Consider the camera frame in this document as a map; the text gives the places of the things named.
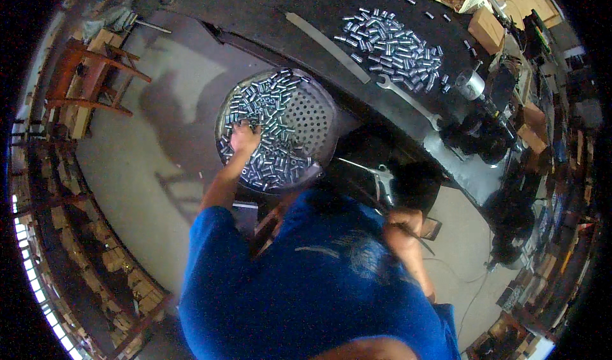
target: perforated metal tray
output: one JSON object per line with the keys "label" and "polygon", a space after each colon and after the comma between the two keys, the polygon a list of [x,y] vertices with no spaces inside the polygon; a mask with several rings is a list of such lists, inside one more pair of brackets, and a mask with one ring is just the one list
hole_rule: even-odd
{"label": "perforated metal tray", "polygon": [[[249,86],[252,82],[265,80],[282,69],[288,68],[268,69],[256,73],[240,81],[226,96],[215,124],[217,151],[224,165],[226,162],[220,152],[219,141],[221,135],[225,132],[225,116],[230,114],[232,97],[240,92],[240,88]],[[295,183],[287,184],[282,188],[267,190],[265,191],[266,194],[282,194],[307,186],[322,172],[322,168],[329,164],[338,141],[337,108],[332,96],[306,72],[300,69],[292,69],[292,71],[294,75],[310,78],[310,82],[300,81],[297,85],[297,89],[294,90],[291,101],[284,111],[283,119],[291,129],[295,130],[291,140],[294,144],[302,144],[304,155],[312,157],[317,165],[306,170]],[[253,191],[261,192],[260,189],[243,179],[240,179],[240,184]]]}

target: workshop shelving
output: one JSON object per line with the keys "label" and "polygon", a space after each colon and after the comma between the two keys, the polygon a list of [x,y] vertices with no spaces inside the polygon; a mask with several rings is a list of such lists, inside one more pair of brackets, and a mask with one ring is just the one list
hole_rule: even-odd
{"label": "workshop shelving", "polygon": [[[55,296],[49,303],[92,358],[133,358],[150,338],[149,327],[164,319],[171,295],[112,230],[78,166],[75,143],[17,137],[12,153],[22,167],[11,166],[13,218],[27,224],[29,241],[40,242],[37,268],[46,293]],[[80,295],[71,295],[76,290]],[[79,301],[89,308],[69,307]],[[99,311],[90,311],[92,304]],[[105,320],[106,330],[93,323]]]}

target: pile of metal sockets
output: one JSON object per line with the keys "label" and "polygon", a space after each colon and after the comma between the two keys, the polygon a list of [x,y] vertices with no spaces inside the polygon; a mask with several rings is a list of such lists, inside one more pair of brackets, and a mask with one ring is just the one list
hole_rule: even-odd
{"label": "pile of metal sockets", "polygon": [[[378,8],[368,10],[359,8],[354,16],[345,16],[344,35],[333,39],[359,48],[368,54],[367,58],[353,53],[351,58],[361,64],[371,61],[370,71],[382,72],[391,76],[395,83],[403,82],[415,93],[425,88],[432,90],[439,78],[438,69],[442,65],[444,51],[440,46],[428,46],[413,31],[395,19],[394,13]],[[440,79],[442,92],[450,89],[448,75]]]}
{"label": "pile of metal sockets", "polygon": [[226,132],[219,144],[226,162],[234,154],[230,144],[233,123],[248,119],[252,128],[261,125],[261,142],[241,174],[242,180],[261,191],[295,183],[314,162],[303,156],[303,146],[291,138],[295,130],[283,123],[283,112],[300,81],[310,82],[310,78],[294,76],[290,69],[283,69],[253,82],[232,97],[230,113],[225,116]]}

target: workbench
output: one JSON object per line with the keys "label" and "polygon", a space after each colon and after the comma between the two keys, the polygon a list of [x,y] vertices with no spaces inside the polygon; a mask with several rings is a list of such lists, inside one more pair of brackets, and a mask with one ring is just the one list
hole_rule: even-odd
{"label": "workbench", "polygon": [[[476,62],[466,50],[464,40],[468,40],[476,49],[478,58],[485,61],[479,70],[481,76],[485,76],[491,57],[468,32],[471,16],[456,14],[434,0],[415,1],[416,4],[412,5],[404,0],[174,0],[164,8],[200,20],[221,42],[233,44],[273,64],[282,63],[270,56],[282,57],[311,73],[333,96],[338,93],[346,96],[348,101],[344,105],[348,104],[348,110],[363,121],[381,120],[392,126],[401,137],[437,162],[455,181],[456,187],[489,220],[492,213],[487,212],[487,201],[499,194],[504,171],[508,169],[506,160],[511,159],[514,165],[516,157],[505,158],[495,167],[484,163],[478,155],[461,160],[443,144],[438,132],[432,130],[419,112],[392,91],[376,85],[376,74],[372,73],[372,80],[363,84],[285,18],[286,12],[294,12],[332,39],[334,35],[342,34],[345,24],[342,17],[358,13],[360,7],[394,12],[396,20],[414,30],[430,46],[442,46],[444,58],[439,72],[448,74],[450,83],[454,83],[459,72],[473,68]],[[426,17],[425,11],[431,12],[435,18]],[[447,22],[443,14],[452,21]],[[354,51],[344,43],[337,44],[348,54]],[[366,71],[367,66],[365,63],[362,65]],[[461,122],[474,109],[474,104],[456,90],[442,94],[438,83],[430,93],[421,91],[414,97],[446,121]]]}

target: flat metal bar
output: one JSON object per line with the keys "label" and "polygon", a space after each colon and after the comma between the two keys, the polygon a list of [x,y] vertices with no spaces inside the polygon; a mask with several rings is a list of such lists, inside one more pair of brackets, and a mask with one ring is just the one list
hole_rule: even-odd
{"label": "flat metal bar", "polygon": [[341,50],[340,47],[332,42],[327,36],[323,35],[321,31],[314,28],[310,23],[300,18],[293,12],[286,12],[285,16],[287,17],[287,20],[294,23],[294,25],[304,31],[306,35],[309,35],[312,40],[319,43],[321,47],[325,48],[326,51],[332,54],[336,60],[341,62],[342,65],[344,65],[352,74],[357,76],[362,83],[365,84],[370,81],[370,75],[368,75],[355,61],[353,61],[352,58]]}

